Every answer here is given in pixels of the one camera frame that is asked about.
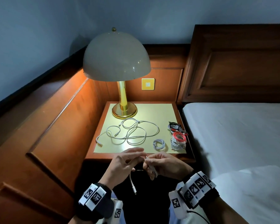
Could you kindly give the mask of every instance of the nightstand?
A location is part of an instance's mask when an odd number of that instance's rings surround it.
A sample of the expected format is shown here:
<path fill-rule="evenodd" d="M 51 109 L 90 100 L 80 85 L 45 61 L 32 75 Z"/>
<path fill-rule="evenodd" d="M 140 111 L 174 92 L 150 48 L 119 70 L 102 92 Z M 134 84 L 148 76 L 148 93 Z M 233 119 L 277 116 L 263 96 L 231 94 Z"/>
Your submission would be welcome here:
<path fill-rule="evenodd" d="M 189 144 L 189 140 L 187 142 L 186 150 L 182 150 L 181 152 L 173 151 L 171 149 L 170 144 L 170 133 L 168 131 L 168 124 L 170 122 L 177 122 L 182 125 L 184 129 L 184 125 L 182 123 L 181 117 L 179 115 L 179 111 L 175 102 L 133 102 L 137 108 L 138 112 L 134 116 L 137 120 L 146 120 L 153 122 L 158 125 L 160 131 L 157 135 L 153 137 L 147 137 L 145 141 L 140 145 L 129 145 L 126 141 L 112 139 L 108 135 L 103 134 L 99 137 L 98 141 L 103 144 L 103 146 L 99 146 L 96 143 L 96 137 L 99 136 L 102 132 L 106 130 L 107 127 L 111 125 L 119 125 L 121 123 L 121 119 L 117 119 L 112 115 L 112 107 L 117 102 L 108 101 L 105 105 L 104 111 L 98 123 L 97 129 L 91 141 L 89 150 L 86 154 L 85 159 L 93 159 L 98 161 L 110 161 L 116 153 L 122 152 L 131 147 L 143 147 L 144 151 L 148 154 L 156 153 L 157 151 L 153 149 L 153 141 L 155 139 L 163 139 L 166 143 L 166 146 L 163 151 L 174 155 L 175 157 L 183 160 L 186 163 L 194 163 L 196 162 L 191 145 Z M 139 125 L 147 131 L 147 134 L 153 134 L 156 131 L 156 127 L 152 124 L 143 123 L 143 125 Z M 110 129 L 113 134 L 115 134 L 118 129 Z M 126 134 L 126 131 L 120 132 L 118 137 L 122 137 Z M 139 132 L 135 131 L 135 135 L 143 135 L 144 132 L 139 129 Z"/>

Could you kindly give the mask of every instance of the brass lamp base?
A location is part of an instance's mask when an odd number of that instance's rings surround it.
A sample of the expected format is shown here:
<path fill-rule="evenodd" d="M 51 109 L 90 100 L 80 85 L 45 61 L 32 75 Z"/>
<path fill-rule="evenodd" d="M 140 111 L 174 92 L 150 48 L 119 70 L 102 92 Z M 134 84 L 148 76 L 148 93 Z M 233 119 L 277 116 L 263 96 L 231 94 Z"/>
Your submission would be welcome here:
<path fill-rule="evenodd" d="M 114 105 L 112 108 L 112 114 L 118 119 L 127 119 L 131 118 L 137 113 L 137 107 L 131 102 L 127 103 L 127 110 L 123 111 L 120 108 L 120 104 Z"/>

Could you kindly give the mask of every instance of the table lamp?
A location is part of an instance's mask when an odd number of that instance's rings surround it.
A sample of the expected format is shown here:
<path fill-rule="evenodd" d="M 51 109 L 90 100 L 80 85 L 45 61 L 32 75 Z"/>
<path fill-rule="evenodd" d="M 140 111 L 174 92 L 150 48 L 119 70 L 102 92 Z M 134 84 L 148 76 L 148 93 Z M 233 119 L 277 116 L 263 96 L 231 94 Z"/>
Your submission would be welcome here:
<path fill-rule="evenodd" d="M 116 31 L 115 27 L 96 36 L 86 48 L 83 69 L 90 79 L 117 82 L 119 104 L 113 107 L 113 116 L 126 119 L 137 113 L 136 105 L 127 102 L 125 81 L 140 78 L 151 71 L 148 53 L 138 39 Z"/>

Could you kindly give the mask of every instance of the wall socket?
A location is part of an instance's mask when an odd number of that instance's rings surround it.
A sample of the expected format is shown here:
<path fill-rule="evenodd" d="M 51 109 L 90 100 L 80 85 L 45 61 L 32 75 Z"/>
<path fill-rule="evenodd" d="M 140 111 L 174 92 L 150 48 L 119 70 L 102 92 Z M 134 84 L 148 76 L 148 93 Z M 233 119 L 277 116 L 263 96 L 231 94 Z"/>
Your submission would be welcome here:
<path fill-rule="evenodd" d="M 142 90 L 154 90 L 155 79 L 142 79 Z"/>

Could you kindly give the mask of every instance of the lamp stem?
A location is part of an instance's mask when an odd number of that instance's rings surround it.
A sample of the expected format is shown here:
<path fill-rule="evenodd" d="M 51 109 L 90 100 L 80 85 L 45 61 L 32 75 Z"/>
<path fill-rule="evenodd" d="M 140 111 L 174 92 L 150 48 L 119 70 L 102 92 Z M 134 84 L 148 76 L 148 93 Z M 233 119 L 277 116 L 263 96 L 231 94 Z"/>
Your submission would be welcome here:
<path fill-rule="evenodd" d="M 120 109 L 122 111 L 126 111 L 127 110 L 127 93 L 125 90 L 125 81 L 117 82 L 117 86 L 118 86 L 118 92 L 119 92 Z"/>

